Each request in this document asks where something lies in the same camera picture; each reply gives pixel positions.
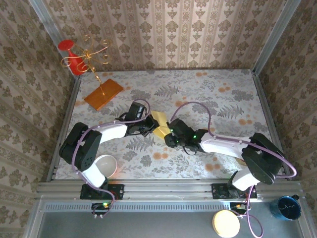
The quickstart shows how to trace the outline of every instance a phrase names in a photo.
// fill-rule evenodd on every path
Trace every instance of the orange wooden block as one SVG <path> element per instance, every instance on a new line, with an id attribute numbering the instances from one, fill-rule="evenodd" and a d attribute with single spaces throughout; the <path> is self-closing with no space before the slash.
<path id="1" fill-rule="evenodd" d="M 122 90 L 123 88 L 119 84 L 114 82 L 112 79 L 108 79 L 84 100 L 94 109 L 99 111 Z"/>

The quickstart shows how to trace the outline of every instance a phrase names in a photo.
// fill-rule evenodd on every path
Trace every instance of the floral fabric surface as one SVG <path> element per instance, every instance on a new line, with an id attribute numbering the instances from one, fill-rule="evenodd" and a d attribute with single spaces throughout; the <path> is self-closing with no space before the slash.
<path id="1" fill-rule="evenodd" d="M 211 112 L 211 131 L 232 136 L 252 136 L 254 132 L 261 132 L 270 138 L 248 69 L 104 72 L 100 76 L 103 82 L 113 79 L 124 91 L 97 112 L 84 98 L 99 83 L 92 73 L 85 74 L 68 132 L 80 121 L 89 126 L 112 121 L 127 112 L 133 100 L 142 98 L 151 104 L 151 110 L 165 112 L 168 119 L 183 103 L 197 101 Z M 199 105 L 186 105 L 177 117 L 194 130 L 208 126 L 208 114 Z M 234 157 L 199 152 L 190 156 L 181 148 L 168 148 L 154 134 L 105 142 L 99 147 L 97 156 L 101 154 L 117 159 L 118 168 L 112 179 L 229 178 L 243 168 Z M 78 177 L 61 159 L 55 178 Z"/>

